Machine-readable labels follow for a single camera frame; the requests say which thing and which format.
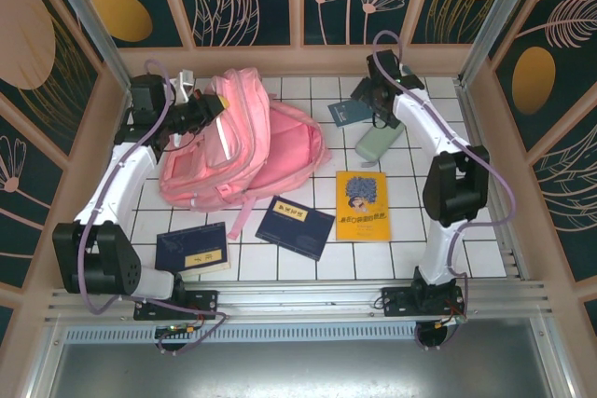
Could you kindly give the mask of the pink backpack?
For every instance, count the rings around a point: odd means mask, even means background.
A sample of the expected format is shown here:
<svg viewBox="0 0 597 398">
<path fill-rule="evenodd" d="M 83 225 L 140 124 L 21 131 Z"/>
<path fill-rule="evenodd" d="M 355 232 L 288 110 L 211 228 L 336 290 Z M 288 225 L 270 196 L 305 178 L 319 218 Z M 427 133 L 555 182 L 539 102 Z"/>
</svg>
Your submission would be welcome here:
<svg viewBox="0 0 597 398">
<path fill-rule="evenodd" d="M 207 90 L 229 105 L 197 136 L 170 148 L 160 194 L 201 213 L 240 207 L 228 232 L 236 240 L 257 201 L 300 188 L 331 155 L 320 124 L 274 99 L 257 69 L 229 69 Z"/>
</svg>

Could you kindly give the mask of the small teal notebook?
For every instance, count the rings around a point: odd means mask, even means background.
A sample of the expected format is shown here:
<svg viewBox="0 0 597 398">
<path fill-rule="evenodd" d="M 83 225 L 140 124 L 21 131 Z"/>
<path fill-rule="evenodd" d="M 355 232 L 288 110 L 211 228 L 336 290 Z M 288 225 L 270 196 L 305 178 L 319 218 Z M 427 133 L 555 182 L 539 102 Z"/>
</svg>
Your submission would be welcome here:
<svg viewBox="0 0 597 398">
<path fill-rule="evenodd" d="M 361 101 L 346 100 L 330 104 L 327 108 L 338 128 L 371 120 L 372 118 L 372 110 Z"/>
</svg>

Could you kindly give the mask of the pale green pencil case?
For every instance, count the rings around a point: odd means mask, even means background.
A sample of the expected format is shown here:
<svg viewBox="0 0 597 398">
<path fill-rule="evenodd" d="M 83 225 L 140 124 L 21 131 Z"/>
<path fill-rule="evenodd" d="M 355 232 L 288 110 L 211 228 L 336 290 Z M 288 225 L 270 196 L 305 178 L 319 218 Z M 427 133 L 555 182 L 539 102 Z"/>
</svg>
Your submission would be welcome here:
<svg viewBox="0 0 597 398">
<path fill-rule="evenodd" d="M 355 145 L 355 153 L 362 158 L 361 167 L 374 166 L 404 130 L 402 123 L 395 129 L 371 127 Z"/>
</svg>

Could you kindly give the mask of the yellow book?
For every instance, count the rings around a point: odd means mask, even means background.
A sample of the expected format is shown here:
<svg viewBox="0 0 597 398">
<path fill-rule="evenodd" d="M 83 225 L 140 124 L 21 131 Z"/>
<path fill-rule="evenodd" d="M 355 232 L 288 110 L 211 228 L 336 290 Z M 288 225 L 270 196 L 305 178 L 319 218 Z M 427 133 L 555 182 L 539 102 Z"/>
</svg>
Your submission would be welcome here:
<svg viewBox="0 0 597 398">
<path fill-rule="evenodd" d="M 391 239 L 384 173 L 336 173 L 336 239 L 355 242 Z"/>
</svg>

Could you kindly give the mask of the navy book with gold title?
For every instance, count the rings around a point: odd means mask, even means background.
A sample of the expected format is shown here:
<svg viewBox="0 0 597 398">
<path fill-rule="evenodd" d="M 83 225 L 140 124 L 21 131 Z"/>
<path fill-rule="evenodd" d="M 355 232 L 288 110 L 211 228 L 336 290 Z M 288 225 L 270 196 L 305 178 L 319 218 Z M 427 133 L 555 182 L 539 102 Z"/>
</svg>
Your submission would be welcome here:
<svg viewBox="0 0 597 398">
<path fill-rule="evenodd" d="M 334 222 L 334 215 L 274 196 L 256 237 L 318 262 Z"/>
</svg>

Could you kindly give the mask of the navy book with bird print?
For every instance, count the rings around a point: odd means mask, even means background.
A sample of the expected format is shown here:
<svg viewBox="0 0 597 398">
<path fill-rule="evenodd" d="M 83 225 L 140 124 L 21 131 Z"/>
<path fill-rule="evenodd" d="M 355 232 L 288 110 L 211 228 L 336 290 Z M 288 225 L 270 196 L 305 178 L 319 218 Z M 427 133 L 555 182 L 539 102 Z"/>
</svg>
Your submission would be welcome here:
<svg viewBox="0 0 597 398">
<path fill-rule="evenodd" d="M 229 248 L 224 222 L 157 236 L 157 270 L 180 275 L 201 275 L 228 268 Z"/>
</svg>

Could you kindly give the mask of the large panel pale circle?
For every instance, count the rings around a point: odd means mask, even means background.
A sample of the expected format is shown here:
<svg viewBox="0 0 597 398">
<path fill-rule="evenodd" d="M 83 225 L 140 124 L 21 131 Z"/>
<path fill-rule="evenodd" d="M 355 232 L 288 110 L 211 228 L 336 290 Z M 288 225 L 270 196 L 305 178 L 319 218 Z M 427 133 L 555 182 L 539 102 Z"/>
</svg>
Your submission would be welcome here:
<svg viewBox="0 0 597 398">
<path fill-rule="evenodd" d="M 65 155 L 97 76 L 49 0 L 0 0 L 0 94 Z"/>
</svg>

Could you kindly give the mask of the panel yellow oval pink fern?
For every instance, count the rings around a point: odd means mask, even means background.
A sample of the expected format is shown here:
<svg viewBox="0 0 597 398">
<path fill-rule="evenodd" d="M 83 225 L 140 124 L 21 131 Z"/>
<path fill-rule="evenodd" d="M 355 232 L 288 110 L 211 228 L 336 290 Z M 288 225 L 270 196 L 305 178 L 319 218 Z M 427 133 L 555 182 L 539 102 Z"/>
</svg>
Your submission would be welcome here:
<svg viewBox="0 0 597 398">
<path fill-rule="evenodd" d="M 597 83 L 597 0 L 536 0 L 496 75 L 529 150 Z"/>
</svg>

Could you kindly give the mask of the panel single flower outline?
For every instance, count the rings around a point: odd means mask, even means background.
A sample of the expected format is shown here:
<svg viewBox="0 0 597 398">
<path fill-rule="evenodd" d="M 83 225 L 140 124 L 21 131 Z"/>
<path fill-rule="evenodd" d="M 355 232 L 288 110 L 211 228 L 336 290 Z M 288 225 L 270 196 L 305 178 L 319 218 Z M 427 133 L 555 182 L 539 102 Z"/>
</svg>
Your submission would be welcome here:
<svg viewBox="0 0 597 398">
<path fill-rule="evenodd" d="M 0 283 L 22 288 L 62 169 L 0 117 Z"/>
</svg>

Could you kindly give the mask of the panel with large leaf outline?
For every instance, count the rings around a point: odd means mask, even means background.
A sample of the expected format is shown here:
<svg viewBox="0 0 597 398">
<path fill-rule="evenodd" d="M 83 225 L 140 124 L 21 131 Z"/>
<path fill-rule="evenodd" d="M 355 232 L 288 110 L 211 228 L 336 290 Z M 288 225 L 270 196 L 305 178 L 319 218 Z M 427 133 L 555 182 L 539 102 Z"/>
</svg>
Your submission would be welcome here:
<svg viewBox="0 0 597 398">
<path fill-rule="evenodd" d="M 597 276 L 597 107 L 534 164 L 575 281 Z"/>
</svg>

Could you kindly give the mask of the grey metal sheet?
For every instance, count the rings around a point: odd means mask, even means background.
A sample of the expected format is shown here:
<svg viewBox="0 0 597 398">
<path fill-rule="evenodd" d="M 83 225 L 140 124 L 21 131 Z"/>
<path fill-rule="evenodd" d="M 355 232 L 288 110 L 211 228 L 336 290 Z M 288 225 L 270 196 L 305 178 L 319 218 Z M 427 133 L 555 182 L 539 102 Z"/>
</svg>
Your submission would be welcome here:
<svg viewBox="0 0 597 398">
<path fill-rule="evenodd" d="M 29 398 L 581 398 L 544 321 L 474 321 L 437 350 L 410 339 L 248 341 L 162 355 L 59 329 Z"/>
</svg>

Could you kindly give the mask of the aluminium frame post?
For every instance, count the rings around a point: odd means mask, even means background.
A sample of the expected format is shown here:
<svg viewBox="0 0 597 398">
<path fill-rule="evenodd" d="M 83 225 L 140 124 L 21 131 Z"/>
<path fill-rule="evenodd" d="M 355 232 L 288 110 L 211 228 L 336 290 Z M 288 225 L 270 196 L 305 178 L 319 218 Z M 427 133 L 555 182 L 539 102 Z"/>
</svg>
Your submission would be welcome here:
<svg viewBox="0 0 597 398">
<path fill-rule="evenodd" d="M 125 91 L 129 92 L 131 86 L 131 74 L 125 67 L 112 37 L 104 28 L 91 0 L 68 1 L 78 14 L 78 17 L 81 19 L 83 26 L 89 33 L 95 47 L 97 47 L 104 57 L 104 62 L 115 76 L 119 85 Z"/>
<path fill-rule="evenodd" d="M 456 88 L 464 89 L 473 81 L 518 3 L 519 0 L 494 0 L 465 60 L 461 73 L 454 79 Z"/>
</svg>

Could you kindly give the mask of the aluminium side rail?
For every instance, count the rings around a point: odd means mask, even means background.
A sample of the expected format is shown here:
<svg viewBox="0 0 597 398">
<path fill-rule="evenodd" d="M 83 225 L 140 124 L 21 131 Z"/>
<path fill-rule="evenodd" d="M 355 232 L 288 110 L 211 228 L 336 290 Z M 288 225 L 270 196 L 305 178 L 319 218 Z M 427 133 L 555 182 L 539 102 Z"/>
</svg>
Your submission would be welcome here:
<svg viewBox="0 0 597 398">
<path fill-rule="evenodd" d="M 515 170 L 521 166 L 521 142 L 506 98 L 493 74 L 479 74 L 457 90 L 472 144 L 482 144 L 499 174 L 489 176 L 488 199 L 468 228 L 456 258 L 456 269 L 474 280 L 527 279 L 516 224 L 522 218 L 522 193 Z"/>
</svg>

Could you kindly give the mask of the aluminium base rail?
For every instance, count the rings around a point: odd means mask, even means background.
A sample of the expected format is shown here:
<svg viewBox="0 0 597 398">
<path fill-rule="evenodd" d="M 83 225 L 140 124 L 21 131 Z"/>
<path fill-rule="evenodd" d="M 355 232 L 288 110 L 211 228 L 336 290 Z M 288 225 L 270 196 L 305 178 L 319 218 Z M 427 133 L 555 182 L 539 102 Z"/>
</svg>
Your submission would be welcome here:
<svg viewBox="0 0 597 398">
<path fill-rule="evenodd" d="M 384 287 L 408 286 L 408 281 L 195 281 L 188 290 L 217 290 L 217 309 L 232 323 L 378 322 L 383 312 L 373 308 Z M 64 290 L 52 293 L 42 311 L 46 323 L 133 323 L 134 304 L 115 302 L 95 316 L 80 296 Z M 531 318 L 554 307 L 540 281 L 473 279 L 468 283 L 467 316 L 474 319 Z"/>
</svg>

